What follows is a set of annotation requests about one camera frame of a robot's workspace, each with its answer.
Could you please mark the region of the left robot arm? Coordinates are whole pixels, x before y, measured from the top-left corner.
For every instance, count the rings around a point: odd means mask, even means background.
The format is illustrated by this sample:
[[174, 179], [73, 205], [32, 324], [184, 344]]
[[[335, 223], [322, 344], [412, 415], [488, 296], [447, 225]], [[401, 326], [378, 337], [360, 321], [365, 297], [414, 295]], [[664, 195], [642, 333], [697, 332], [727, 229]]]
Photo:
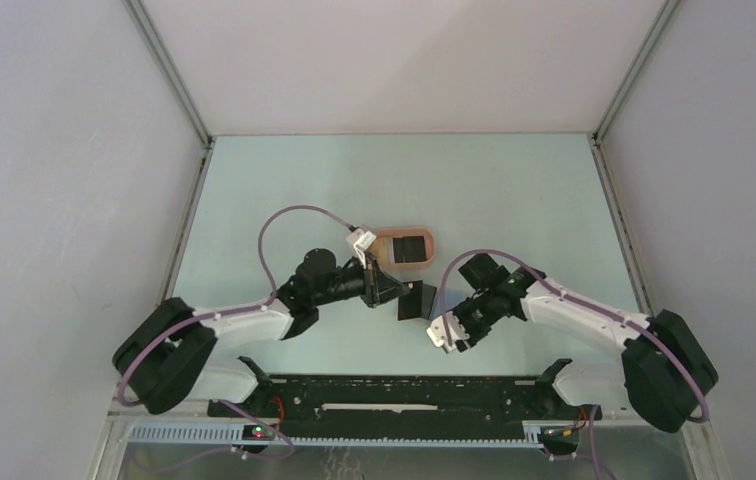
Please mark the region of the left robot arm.
[[313, 249], [270, 303], [209, 310], [180, 297], [163, 301], [116, 350], [112, 364], [121, 390], [135, 396], [130, 403], [152, 415], [186, 400], [226, 400], [244, 415], [258, 416], [269, 406], [270, 390], [241, 347], [303, 334], [324, 305], [358, 298], [376, 308], [408, 291], [372, 255], [339, 265], [331, 251]]

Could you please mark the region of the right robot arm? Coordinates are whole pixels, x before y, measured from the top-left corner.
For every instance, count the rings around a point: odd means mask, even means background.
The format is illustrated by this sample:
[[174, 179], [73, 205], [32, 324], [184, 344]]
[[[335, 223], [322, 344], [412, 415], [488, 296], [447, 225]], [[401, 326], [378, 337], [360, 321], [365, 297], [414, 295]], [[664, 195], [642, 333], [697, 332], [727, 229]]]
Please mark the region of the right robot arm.
[[473, 293], [447, 307], [444, 291], [437, 291], [439, 314], [426, 330], [435, 347], [447, 354], [466, 352], [508, 318], [551, 327], [618, 359], [624, 396], [649, 425], [676, 433], [687, 422], [710, 420], [706, 396], [719, 375], [681, 315], [616, 309], [523, 261], [510, 271], [497, 263], [501, 255], [475, 249], [451, 261], [446, 271], [459, 271]]

